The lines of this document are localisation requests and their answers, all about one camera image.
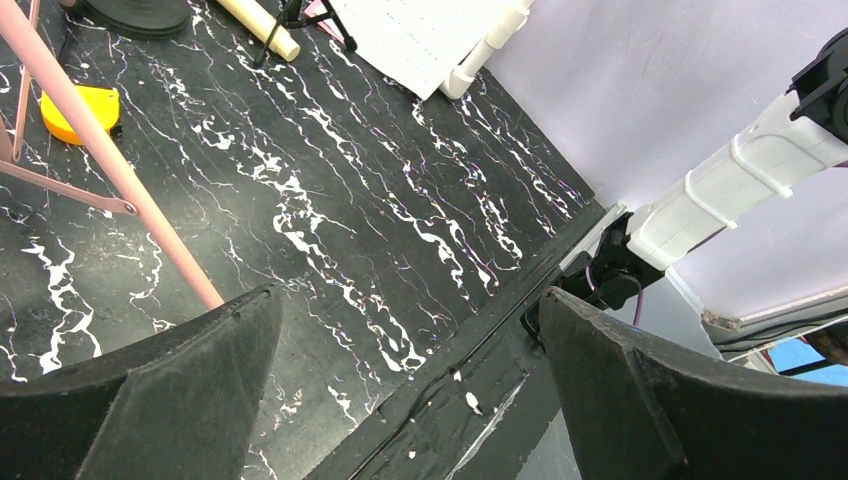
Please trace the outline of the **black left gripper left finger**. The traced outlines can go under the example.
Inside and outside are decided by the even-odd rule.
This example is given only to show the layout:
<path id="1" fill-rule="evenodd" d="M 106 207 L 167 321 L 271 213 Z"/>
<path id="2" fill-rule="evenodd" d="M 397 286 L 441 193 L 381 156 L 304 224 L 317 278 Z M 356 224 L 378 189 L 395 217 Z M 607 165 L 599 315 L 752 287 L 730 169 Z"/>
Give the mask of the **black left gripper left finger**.
<path id="1" fill-rule="evenodd" d="M 1 385 L 5 479 L 236 479 L 281 331 L 275 284 L 28 383 Z"/>

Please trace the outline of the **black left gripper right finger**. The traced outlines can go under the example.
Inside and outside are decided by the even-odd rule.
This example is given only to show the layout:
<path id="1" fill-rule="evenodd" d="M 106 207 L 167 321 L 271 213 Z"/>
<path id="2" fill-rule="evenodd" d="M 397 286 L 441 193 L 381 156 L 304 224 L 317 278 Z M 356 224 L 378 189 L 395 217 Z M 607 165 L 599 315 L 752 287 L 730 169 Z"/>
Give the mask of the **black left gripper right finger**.
<path id="1" fill-rule="evenodd" d="M 843 479 L 844 387 L 712 358 L 558 289 L 541 337 L 585 479 Z"/>

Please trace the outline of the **black microphone stand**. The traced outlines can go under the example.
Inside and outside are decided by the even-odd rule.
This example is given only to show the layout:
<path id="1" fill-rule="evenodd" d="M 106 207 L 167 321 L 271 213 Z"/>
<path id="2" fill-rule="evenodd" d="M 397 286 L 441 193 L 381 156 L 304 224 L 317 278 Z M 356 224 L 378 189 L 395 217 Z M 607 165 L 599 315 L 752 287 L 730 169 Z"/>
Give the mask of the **black microphone stand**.
<path id="1" fill-rule="evenodd" d="M 70 0 L 60 6 L 71 16 L 90 20 L 110 32 L 137 40 L 168 40 L 191 23 L 187 1 Z"/>

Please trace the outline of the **cream yellow microphone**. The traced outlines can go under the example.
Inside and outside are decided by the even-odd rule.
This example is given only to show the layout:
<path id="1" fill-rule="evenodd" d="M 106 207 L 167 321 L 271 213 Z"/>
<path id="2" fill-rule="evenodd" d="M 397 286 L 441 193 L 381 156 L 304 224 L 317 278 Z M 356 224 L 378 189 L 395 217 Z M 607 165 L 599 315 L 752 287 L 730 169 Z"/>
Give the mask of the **cream yellow microphone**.
<path id="1" fill-rule="evenodd" d="M 262 42 L 253 64 L 259 68 L 269 52 L 276 53 L 284 61 L 291 62 L 300 53 L 300 45 L 293 39 L 282 23 L 255 0 L 218 0 L 228 13 Z"/>

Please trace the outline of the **small black tripod stand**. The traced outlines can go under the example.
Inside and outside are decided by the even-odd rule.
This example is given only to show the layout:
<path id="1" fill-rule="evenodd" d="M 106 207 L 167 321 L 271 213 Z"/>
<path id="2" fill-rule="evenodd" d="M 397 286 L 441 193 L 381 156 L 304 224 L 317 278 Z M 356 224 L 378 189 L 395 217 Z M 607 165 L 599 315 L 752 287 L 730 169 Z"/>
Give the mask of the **small black tripod stand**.
<path id="1" fill-rule="evenodd" d="M 258 69 L 263 66 L 266 56 L 271 51 L 271 46 L 283 29 L 299 30 L 310 26 L 317 26 L 324 21 L 330 21 L 338 29 L 342 37 L 342 43 L 347 51 L 355 52 L 358 44 L 354 37 L 344 26 L 337 9 L 328 0 L 321 0 L 324 12 L 313 17 L 306 17 L 302 8 L 302 1 L 284 1 L 282 7 L 274 18 L 269 28 L 262 31 L 258 38 L 262 41 L 262 47 L 253 58 L 252 67 Z"/>

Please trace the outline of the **pink music stand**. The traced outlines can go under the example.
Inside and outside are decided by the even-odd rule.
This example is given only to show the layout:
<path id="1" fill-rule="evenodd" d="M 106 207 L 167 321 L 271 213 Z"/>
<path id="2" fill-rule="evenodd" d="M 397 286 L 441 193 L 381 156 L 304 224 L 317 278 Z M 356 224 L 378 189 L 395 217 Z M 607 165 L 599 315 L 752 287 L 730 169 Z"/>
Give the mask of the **pink music stand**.
<path id="1" fill-rule="evenodd" d="M 221 295 L 39 36 L 36 30 L 39 9 L 40 3 L 33 1 L 26 15 L 14 1 L 1 3 L 1 38 L 22 64 L 16 136 L 10 138 L 6 131 L 1 132 L 1 172 L 100 210 L 138 217 L 203 304 L 208 309 L 221 306 L 224 303 Z M 32 81 L 69 122 L 121 194 L 119 198 L 99 196 L 17 165 Z"/>

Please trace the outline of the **pink sheet music page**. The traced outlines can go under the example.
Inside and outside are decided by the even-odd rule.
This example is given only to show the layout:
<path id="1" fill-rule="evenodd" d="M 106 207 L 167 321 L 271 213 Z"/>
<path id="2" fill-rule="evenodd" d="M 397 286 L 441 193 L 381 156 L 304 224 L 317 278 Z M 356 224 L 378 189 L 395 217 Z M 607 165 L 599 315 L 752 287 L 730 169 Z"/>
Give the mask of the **pink sheet music page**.
<path id="1" fill-rule="evenodd" d="M 327 10 L 319 0 L 314 0 L 314 1 L 309 1 L 307 3 L 303 12 L 308 18 L 314 18 L 314 17 L 317 17 L 321 14 L 326 13 Z M 338 27 L 335 25 L 335 23 L 332 20 L 322 20 L 321 22 L 317 23 L 317 26 L 323 32 L 327 33 L 332 39 L 336 40 L 337 42 L 339 42 L 341 44 L 344 43 L 344 39 L 343 39 L 343 36 L 341 34 L 341 31 L 338 29 Z"/>

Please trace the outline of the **white sheet music page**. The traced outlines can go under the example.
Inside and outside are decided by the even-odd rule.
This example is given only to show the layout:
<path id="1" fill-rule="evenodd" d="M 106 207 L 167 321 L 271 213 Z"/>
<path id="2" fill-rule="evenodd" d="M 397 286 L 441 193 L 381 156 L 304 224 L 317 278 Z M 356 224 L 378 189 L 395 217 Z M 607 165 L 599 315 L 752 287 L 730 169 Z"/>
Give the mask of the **white sheet music page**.
<path id="1" fill-rule="evenodd" d="M 356 54 L 428 99 L 488 33 L 508 3 L 497 0 L 333 1 Z"/>

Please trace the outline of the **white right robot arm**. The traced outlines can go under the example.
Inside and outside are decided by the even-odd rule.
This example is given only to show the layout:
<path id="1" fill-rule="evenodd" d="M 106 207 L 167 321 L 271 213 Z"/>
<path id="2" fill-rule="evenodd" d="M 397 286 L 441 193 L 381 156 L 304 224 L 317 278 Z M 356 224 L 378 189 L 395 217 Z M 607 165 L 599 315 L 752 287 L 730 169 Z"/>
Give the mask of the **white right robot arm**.
<path id="1" fill-rule="evenodd" d="M 847 32 L 841 30 L 745 129 L 628 219 L 631 256 L 664 271 L 765 200 L 847 161 Z"/>

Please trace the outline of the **right robot arm base mount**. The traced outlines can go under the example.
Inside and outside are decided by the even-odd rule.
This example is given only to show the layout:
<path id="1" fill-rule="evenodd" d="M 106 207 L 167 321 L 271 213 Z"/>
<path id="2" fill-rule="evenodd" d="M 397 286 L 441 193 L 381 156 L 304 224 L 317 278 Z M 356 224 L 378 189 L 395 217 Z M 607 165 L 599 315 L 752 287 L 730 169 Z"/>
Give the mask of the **right robot arm base mount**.
<path id="1" fill-rule="evenodd" d="M 618 217 L 601 233 L 594 254 L 580 253 L 549 285 L 600 310 L 619 310 L 641 297 L 665 275 L 630 249 L 635 228 L 643 222 L 635 212 Z"/>

